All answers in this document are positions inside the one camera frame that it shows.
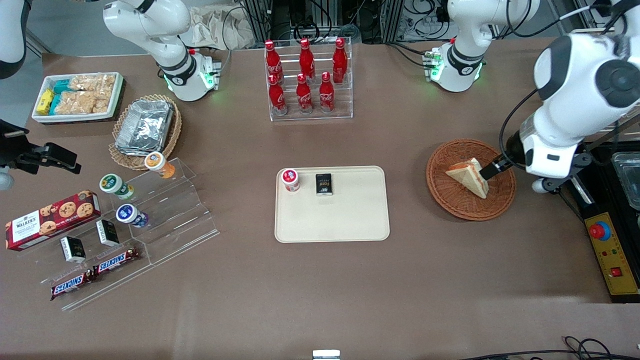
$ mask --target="bottle rack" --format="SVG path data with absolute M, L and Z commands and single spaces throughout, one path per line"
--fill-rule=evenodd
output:
M 163 179 L 149 171 L 127 181 L 134 187 L 134 195 L 128 200 L 106 193 L 97 194 L 102 210 L 100 219 L 115 224 L 119 245 L 108 247 L 101 244 L 96 219 L 18 254 L 19 258 L 34 262 L 37 276 L 42 279 L 43 298 L 51 296 L 52 286 L 72 279 L 130 247 L 136 247 L 141 256 L 139 259 L 104 272 L 95 282 L 52 301 L 60 304 L 64 311 L 75 310 L 219 233 L 212 214 L 200 201 L 191 182 L 194 173 L 178 158 L 169 162 L 175 167 L 171 179 Z M 136 228 L 116 220 L 115 210 L 125 203 L 134 204 L 147 213 L 149 221 L 145 227 Z M 82 240 L 86 253 L 83 263 L 65 261 L 60 245 L 60 238 L 64 236 Z
M 275 115 L 273 105 L 269 100 L 269 71 L 266 61 L 264 64 L 264 80 L 267 84 L 267 104 L 269 104 L 269 117 L 271 121 L 281 120 L 319 120 L 319 119 L 339 119 L 353 117 L 353 52 L 351 46 L 351 38 L 344 38 L 344 50 L 347 53 L 347 72 L 344 75 L 342 84 L 333 84 L 335 90 L 335 108 L 331 113 L 323 113 L 320 110 L 320 78 L 324 71 L 328 71 L 332 75 L 333 81 L 333 52 L 335 50 L 336 37 L 317 39 L 311 44 L 311 52 L 314 54 L 316 61 L 316 81 L 309 84 L 311 88 L 311 96 L 314 104 L 314 110 L 311 114 L 305 115 L 298 109 L 298 96 L 296 95 L 296 87 L 298 86 L 298 74 L 300 73 L 300 45 L 297 40 L 274 40 L 276 51 L 280 55 L 282 62 L 282 72 L 284 73 L 284 90 L 285 102 L 289 111 L 285 115 Z

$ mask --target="sandwich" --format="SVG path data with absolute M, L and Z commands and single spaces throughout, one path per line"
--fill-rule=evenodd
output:
M 464 185 L 472 193 L 486 199 L 486 194 L 489 192 L 489 184 L 480 175 L 480 170 L 482 170 L 482 165 L 476 158 L 472 158 L 471 160 L 451 165 L 445 173 Z

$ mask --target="coca-cola bottle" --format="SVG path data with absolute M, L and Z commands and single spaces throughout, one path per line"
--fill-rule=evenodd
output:
M 314 106 L 311 103 L 311 89 L 307 84 L 307 77 L 304 74 L 298 74 L 298 88 L 296 89 L 298 94 L 298 106 L 302 114 L 311 114 L 314 110 Z
M 275 75 L 269 75 L 269 99 L 273 105 L 273 114 L 282 116 L 288 111 L 287 104 L 284 102 L 284 91 L 278 84 L 278 78 Z
M 322 73 L 322 83 L 320 84 L 320 109 L 323 113 L 333 111 L 335 96 L 333 84 L 331 84 L 331 74 L 328 71 Z
M 273 45 L 273 41 L 267 40 L 264 42 L 264 48 L 267 49 L 267 70 L 269 75 L 275 75 L 278 79 L 278 84 L 284 82 L 284 75 L 282 74 L 282 62 L 280 62 L 280 55 L 276 52 L 276 47 Z
M 335 51 L 333 52 L 333 82 L 342 84 L 346 73 L 347 52 L 344 50 L 344 39 L 338 38 L 335 41 Z
M 300 40 L 300 49 L 300 72 L 305 75 L 307 83 L 312 84 L 316 80 L 316 64 L 309 49 L 309 39 Z

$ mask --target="round wicker basket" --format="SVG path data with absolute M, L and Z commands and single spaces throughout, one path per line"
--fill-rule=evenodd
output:
M 171 121 L 171 128 L 169 129 L 169 133 L 166 136 L 166 143 L 164 146 L 164 150 L 162 151 L 163 155 L 166 158 L 169 158 L 169 155 L 173 151 L 175 144 L 178 142 L 178 138 L 180 137 L 180 130 L 182 129 L 182 115 L 180 115 L 180 110 L 178 110 L 178 106 L 176 106 L 173 100 L 171 100 L 170 98 L 164 95 L 157 95 L 157 94 L 146 95 L 139 98 L 138 100 L 149 100 L 149 101 L 162 100 L 173 105 L 173 117 Z M 122 128 L 122 122 L 127 117 L 130 106 L 131 105 L 127 106 L 127 108 L 120 114 L 120 116 L 118 117 L 118 121 L 116 121 L 116 124 L 113 126 L 113 131 L 111 132 L 111 134 L 113 134 L 114 140 L 118 137 L 118 134 L 120 133 L 120 129 Z M 130 155 L 122 154 L 120 151 L 118 151 L 118 149 L 116 149 L 115 143 L 112 143 L 109 145 L 109 153 L 111 154 L 111 158 L 113 159 L 113 161 L 117 162 L 118 164 L 124 167 L 137 170 L 137 171 L 148 170 L 144 164 L 144 161 L 145 161 L 144 156 L 130 156 Z
M 491 220 L 505 212 L 516 194 L 516 177 L 508 170 L 488 180 L 486 199 L 474 195 L 445 171 L 455 163 L 476 158 L 487 166 L 499 152 L 487 143 L 456 139 L 439 146 L 427 164 L 427 184 L 433 198 L 451 214 L 473 221 Z

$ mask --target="table surface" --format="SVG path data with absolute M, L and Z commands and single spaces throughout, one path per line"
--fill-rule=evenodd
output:
M 482 76 L 460 94 L 426 83 L 418 66 L 389 47 L 356 46 L 355 116 L 333 124 L 271 123 L 262 51 L 234 53 L 219 91 L 178 103 L 183 126 L 173 153 L 196 172 L 221 234 L 71 313 L 49 302 L 32 265 L 0 252 L 0 354 L 306 359 L 313 349 L 337 348 L 344 359 L 455 359 L 564 348 L 561 336 L 571 334 L 638 356 L 640 305 L 608 304 L 582 223 L 560 198 L 534 193 L 533 176 L 516 173 L 512 207 L 489 222 L 449 215 L 425 183 L 439 144 L 468 137 L 497 146 L 500 125 L 533 88 L 532 67 L 549 42 L 495 41 Z M 47 55 L 44 69 L 118 71 L 128 82 L 124 104 L 172 95 L 150 56 Z M 507 133 L 539 105 L 522 106 Z M 109 157 L 112 127 L 30 120 L 32 142 L 77 152 L 83 170 L 13 171 L 17 183 L 0 193 L 0 218 L 96 189 L 107 172 L 136 176 Z M 384 169 L 390 236 L 278 243 L 275 174 L 350 165 Z

